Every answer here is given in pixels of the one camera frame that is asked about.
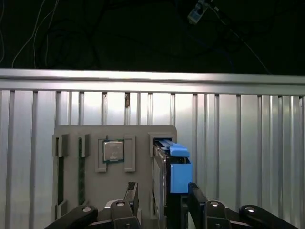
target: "black cable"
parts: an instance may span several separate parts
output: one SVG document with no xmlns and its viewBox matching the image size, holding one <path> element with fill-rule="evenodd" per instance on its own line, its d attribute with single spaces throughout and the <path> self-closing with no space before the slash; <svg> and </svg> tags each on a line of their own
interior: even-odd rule
<svg viewBox="0 0 305 229">
<path fill-rule="evenodd" d="M 170 2 L 170 0 L 156 0 L 156 1 L 158 1 L 158 2 L 169 1 Z M 102 68 L 101 61 L 100 61 L 98 52 L 95 48 L 95 45 L 93 43 L 93 38 L 96 35 L 96 33 L 98 32 L 97 29 L 100 25 L 100 22 L 102 21 L 102 19 L 104 17 L 105 12 L 107 10 L 114 10 L 114 9 L 119 9 L 122 7 L 129 7 L 129 6 L 138 6 L 138 5 L 149 4 L 149 3 L 154 3 L 154 2 L 155 2 L 155 0 L 150 0 L 150 1 L 126 0 L 126 1 L 119 2 L 119 3 L 110 3 L 110 0 L 107 0 L 102 5 L 98 19 L 96 20 L 96 22 L 94 23 L 94 25 L 90 31 L 88 31 L 88 29 L 86 29 L 85 27 L 83 27 L 69 19 L 64 19 L 64 20 L 59 20 L 59 21 L 53 22 L 52 25 L 50 26 L 49 30 L 47 31 L 47 33 L 53 35 L 53 39 L 51 37 L 49 38 L 49 43 L 50 43 L 50 46 L 52 46 L 52 45 L 54 46 L 54 44 L 56 42 L 59 42 L 59 39 L 61 39 L 61 42 L 60 42 L 61 47 L 59 48 L 59 51 L 57 54 L 54 53 L 54 51 L 51 53 L 51 56 L 53 59 L 53 64 L 52 64 L 52 66 L 50 66 L 50 68 L 56 68 L 58 66 L 65 66 L 65 67 L 69 67 L 69 68 L 73 68 L 73 69 L 80 69 L 80 68 L 81 69 L 101 69 Z M 279 2 L 279 0 L 277 0 L 277 2 L 274 5 L 274 9 L 275 9 L 274 13 L 270 17 L 267 17 L 262 20 L 232 21 L 226 14 L 224 14 L 221 11 L 219 12 L 219 14 L 222 17 L 222 19 L 224 21 L 226 21 L 227 26 L 224 26 L 219 21 L 206 20 L 203 18 L 203 21 L 205 21 L 205 22 L 215 23 L 215 30 L 217 33 L 217 38 L 213 42 L 213 46 L 210 49 L 206 49 L 206 50 L 203 50 L 202 52 L 190 54 L 187 56 L 172 55 L 170 53 L 165 53 L 163 51 L 159 51 L 159 50 L 155 49 L 154 47 L 152 47 L 148 44 L 145 44 L 144 42 L 138 41 L 134 38 L 127 37 L 124 35 L 120 35 L 120 34 L 112 34 L 112 35 L 120 37 L 122 39 L 128 39 L 134 43 L 145 46 L 146 48 L 150 49 L 152 52 L 155 52 L 155 53 L 158 53 L 160 55 L 167 56 L 170 58 L 178 58 L 178 59 L 185 59 L 185 60 L 193 59 L 193 58 L 197 58 L 202 55 L 205 55 L 207 53 L 210 53 L 210 52 L 212 52 L 213 49 L 218 48 L 218 47 L 224 48 L 227 52 L 237 52 L 238 50 L 240 50 L 240 48 L 243 46 L 244 43 L 232 35 L 232 33 L 231 33 L 232 30 L 234 32 L 236 32 L 243 39 L 243 41 L 248 41 L 249 39 L 253 38 L 254 36 L 260 36 L 260 35 L 267 34 L 271 31 L 271 29 L 274 25 L 274 18 L 276 16 L 285 14 L 285 13 L 293 10 L 294 8 L 296 8 L 298 6 L 298 4 L 304 3 L 303 0 L 295 0 L 295 3 L 292 7 L 287 8 L 286 10 L 284 10 L 282 12 L 276 12 L 278 2 Z M 83 9 L 84 9 L 84 17 L 85 17 L 86 7 L 83 7 Z M 76 31 L 71 31 L 71 24 L 64 24 L 64 23 L 74 24 L 77 27 Z M 265 26 L 265 27 L 264 27 L 264 30 L 258 31 L 257 26 Z M 91 53 L 91 56 L 92 56 L 92 61 L 90 61 L 90 64 L 79 66 L 80 63 L 77 63 L 77 62 L 80 62 L 83 49 L 85 49 L 84 47 L 82 47 L 82 49 L 77 50 L 78 54 L 76 53 L 75 59 L 73 62 L 71 60 L 68 60 L 70 57 L 67 53 L 65 53 L 63 51 L 63 47 L 68 47 L 68 49 L 69 49 L 69 46 L 71 44 L 71 42 L 69 42 L 69 41 L 71 41 L 71 40 L 73 41 L 73 38 L 76 40 L 79 40 L 79 44 L 80 44 L 79 46 L 88 46 L 89 52 Z M 37 53 L 40 53 L 40 54 L 36 55 L 37 62 L 43 56 L 42 53 L 44 51 L 43 45 L 45 43 L 45 39 L 46 39 L 46 35 L 43 37 L 41 45 L 37 49 Z"/>
<path fill-rule="evenodd" d="M 232 21 L 224 12 L 219 10 L 219 15 L 221 19 L 226 23 L 226 25 L 223 25 L 220 21 L 215 21 L 216 32 L 218 34 L 218 38 L 221 41 L 222 47 L 229 53 L 239 51 L 243 47 L 244 42 L 256 36 L 269 34 L 272 28 L 274 27 L 275 17 L 296 9 L 300 4 L 303 4 L 305 1 L 295 0 L 292 7 L 289 7 L 281 12 L 277 12 L 279 2 L 280 0 L 277 0 L 275 2 L 273 10 L 274 12 L 272 16 L 255 21 Z M 262 26 L 265 27 L 264 30 L 259 31 L 257 28 Z M 238 34 L 240 39 L 237 39 L 236 36 L 232 35 L 232 31 Z"/>
</svg>

